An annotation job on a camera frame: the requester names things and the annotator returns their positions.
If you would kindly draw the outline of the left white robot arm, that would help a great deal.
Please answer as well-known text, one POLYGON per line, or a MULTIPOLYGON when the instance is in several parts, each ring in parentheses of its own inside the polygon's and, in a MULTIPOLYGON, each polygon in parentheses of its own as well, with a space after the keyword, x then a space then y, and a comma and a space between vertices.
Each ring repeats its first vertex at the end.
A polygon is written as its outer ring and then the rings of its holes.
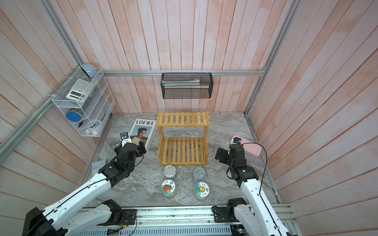
POLYGON ((127 221, 122 208, 107 200, 93 210, 77 214, 87 203, 111 189, 134 171, 138 157, 146 149, 142 144, 125 143, 115 148, 116 156, 81 187, 44 209, 26 214, 24 236, 75 236, 96 225, 122 225, 127 221))

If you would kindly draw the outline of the tin can with pull tab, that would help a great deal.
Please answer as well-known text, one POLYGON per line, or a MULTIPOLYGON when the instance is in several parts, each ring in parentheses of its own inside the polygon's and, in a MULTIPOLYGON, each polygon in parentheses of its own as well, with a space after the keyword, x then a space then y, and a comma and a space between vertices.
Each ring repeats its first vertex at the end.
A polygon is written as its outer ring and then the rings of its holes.
POLYGON ((195 183, 201 182, 205 179, 206 177, 206 171, 203 167, 195 167, 193 170, 193 181, 195 183))

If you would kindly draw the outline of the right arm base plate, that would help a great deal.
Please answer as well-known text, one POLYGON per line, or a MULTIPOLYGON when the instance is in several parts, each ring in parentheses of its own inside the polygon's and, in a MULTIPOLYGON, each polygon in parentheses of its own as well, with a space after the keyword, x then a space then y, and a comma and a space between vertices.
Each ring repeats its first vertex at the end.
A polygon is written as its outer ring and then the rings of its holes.
POLYGON ((235 218, 228 214, 227 207, 212 206, 211 210, 216 223, 237 222, 235 218))

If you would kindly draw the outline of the sunflower seed jar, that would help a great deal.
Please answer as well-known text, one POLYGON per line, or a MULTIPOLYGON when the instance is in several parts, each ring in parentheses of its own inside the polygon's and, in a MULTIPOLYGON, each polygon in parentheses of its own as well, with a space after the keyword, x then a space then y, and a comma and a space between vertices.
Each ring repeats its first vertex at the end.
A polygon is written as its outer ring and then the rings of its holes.
POLYGON ((205 201, 210 194, 210 188, 205 182, 198 182, 195 184, 194 197, 198 201, 205 201))

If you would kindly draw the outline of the tomato seed jar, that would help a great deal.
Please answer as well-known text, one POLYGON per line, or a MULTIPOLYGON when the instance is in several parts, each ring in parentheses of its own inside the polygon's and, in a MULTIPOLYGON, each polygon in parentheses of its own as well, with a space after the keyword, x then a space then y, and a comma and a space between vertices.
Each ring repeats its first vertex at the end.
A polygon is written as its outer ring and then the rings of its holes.
POLYGON ((161 192, 167 199, 173 198, 177 193, 177 185, 173 180, 165 180, 161 184, 161 192))

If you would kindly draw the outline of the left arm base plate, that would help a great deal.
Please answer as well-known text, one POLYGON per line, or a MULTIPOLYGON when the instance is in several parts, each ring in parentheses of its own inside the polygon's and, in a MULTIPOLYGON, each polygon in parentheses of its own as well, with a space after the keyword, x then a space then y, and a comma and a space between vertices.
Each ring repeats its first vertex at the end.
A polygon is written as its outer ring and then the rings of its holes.
POLYGON ((111 215, 108 221, 100 224, 101 226, 112 225, 134 225, 136 218, 136 209, 110 209, 111 215))

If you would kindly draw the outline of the green label tin can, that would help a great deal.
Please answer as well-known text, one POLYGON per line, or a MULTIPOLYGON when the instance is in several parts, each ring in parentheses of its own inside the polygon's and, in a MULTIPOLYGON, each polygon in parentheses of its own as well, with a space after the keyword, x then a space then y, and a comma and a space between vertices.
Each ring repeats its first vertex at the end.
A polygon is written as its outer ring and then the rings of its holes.
POLYGON ((176 168, 173 165, 167 165, 163 169, 163 175, 165 179, 175 180, 176 179, 176 168))

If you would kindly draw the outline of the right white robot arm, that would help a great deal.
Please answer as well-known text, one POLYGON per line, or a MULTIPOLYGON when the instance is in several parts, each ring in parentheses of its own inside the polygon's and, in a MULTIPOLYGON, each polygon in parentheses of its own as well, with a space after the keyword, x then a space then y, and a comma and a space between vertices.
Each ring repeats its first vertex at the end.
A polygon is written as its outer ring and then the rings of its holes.
POLYGON ((228 150, 218 148, 215 159, 228 166, 231 178, 248 199, 230 199, 227 217, 239 221, 249 236, 291 236, 264 193, 258 174, 247 164, 243 145, 233 143, 228 150))

